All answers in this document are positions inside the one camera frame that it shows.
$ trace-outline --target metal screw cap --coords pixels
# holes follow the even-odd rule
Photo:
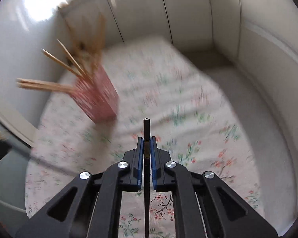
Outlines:
[[[173,162],[173,161],[169,161],[166,163],[166,166],[169,168],[174,168],[176,165],[177,165],[177,163]]]
[[[214,178],[214,173],[211,171],[207,171],[204,173],[204,176],[208,179],[212,179],[212,178]]]
[[[91,176],[89,172],[82,172],[79,177],[83,180],[88,179]]]
[[[121,161],[118,163],[119,168],[126,168],[128,166],[128,163],[125,161]]]

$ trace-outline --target white wall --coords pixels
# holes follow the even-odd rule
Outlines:
[[[20,118],[14,117],[17,114],[14,113],[16,109],[29,123],[37,126],[49,97],[47,92],[17,88],[16,78],[57,81],[63,72],[61,66],[41,53],[41,48],[44,48],[64,60],[56,38],[69,45],[63,19],[52,16],[52,2],[53,0],[0,2],[0,100],[8,104],[10,113],[6,113],[5,118],[10,123],[15,123],[13,118]],[[24,119],[22,121],[24,125],[31,126]]]
[[[237,59],[240,39],[240,0],[210,0],[213,42],[231,61]]]
[[[293,158],[298,196],[298,8],[292,0],[241,0],[241,9],[237,62],[277,109],[275,116]]]
[[[210,0],[115,0],[115,5],[110,0],[77,0],[61,14],[85,38],[82,17],[94,33],[101,11],[107,19],[107,46],[149,35],[163,36],[180,50],[213,45]]]

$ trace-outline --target floral bedsheet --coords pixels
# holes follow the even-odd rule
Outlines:
[[[211,170],[262,216],[259,176],[250,144],[230,103],[209,77],[161,38],[104,52],[103,66],[119,95],[116,120],[94,124],[65,94],[52,94],[32,155],[74,173],[105,171],[134,149],[151,119],[151,135],[190,171]],[[62,83],[73,83],[66,72]],[[27,168],[25,205],[32,217],[74,178],[46,164]],[[120,237],[144,237],[144,197],[123,193]],[[150,237],[175,237],[172,195],[151,191]]]

